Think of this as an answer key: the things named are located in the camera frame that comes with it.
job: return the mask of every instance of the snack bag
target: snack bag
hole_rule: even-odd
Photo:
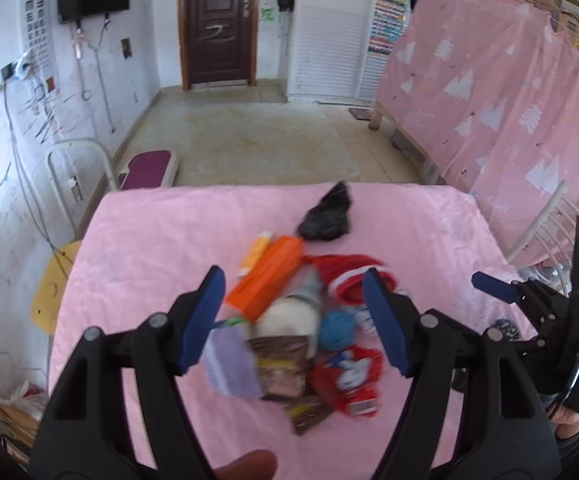
[[[300,399],[307,379],[306,336],[257,337],[249,343],[266,400]]]
[[[333,412],[333,409],[317,395],[295,400],[285,406],[284,410],[294,426],[294,432],[298,435],[314,428]]]
[[[382,362],[383,354],[378,350],[352,345],[312,371],[312,386],[335,410],[374,416],[378,412],[375,384]]]

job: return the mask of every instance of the poster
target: poster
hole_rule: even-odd
[[[51,24],[50,0],[21,0],[23,51],[32,51],[34,74],[46,94],[58,93]]]
[[[407,4],[401,0],[377,0],[369,37],[370,52],[389,56],[394,42],[403,34]]]
[[[273,22],[276,19],[276,9],[273,7],[262,7],[261,8],[261,21],[262,22]]]

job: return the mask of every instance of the screw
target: screw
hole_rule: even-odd
[[[493,327],[487,330],[487,336],[492,341],[502,341],[503,340],[503,332],[501,332],[496,327]]]
[[[425,328],[434,328],[438,325],[438,323],[439,319],[436,316],[433,316],[432,314],[423,314],[421,316],[421,324]]]
[[[99,327],[91,326],[83,332],[83,337],[89,342],[96,341],[102,332],[103,331]]]
[[[152,328],[161,328],[165,326],[167,323],[167,314],[162,312],[157,312],[150,317],[150,327]]]

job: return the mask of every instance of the orange box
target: orange box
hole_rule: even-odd
[[[303,240],[281,236],[230,291],[226,303],[255,322],[303,264]]]

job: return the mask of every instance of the bed leg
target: bed leg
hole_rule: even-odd
[[[380,121],[383,118],[383,111],[380,109],[380,106],[376,105],[374,110],[371,114],[371,120],[369,120],[369,124],[367,127],[371,130],[378,130],[380,128]]]

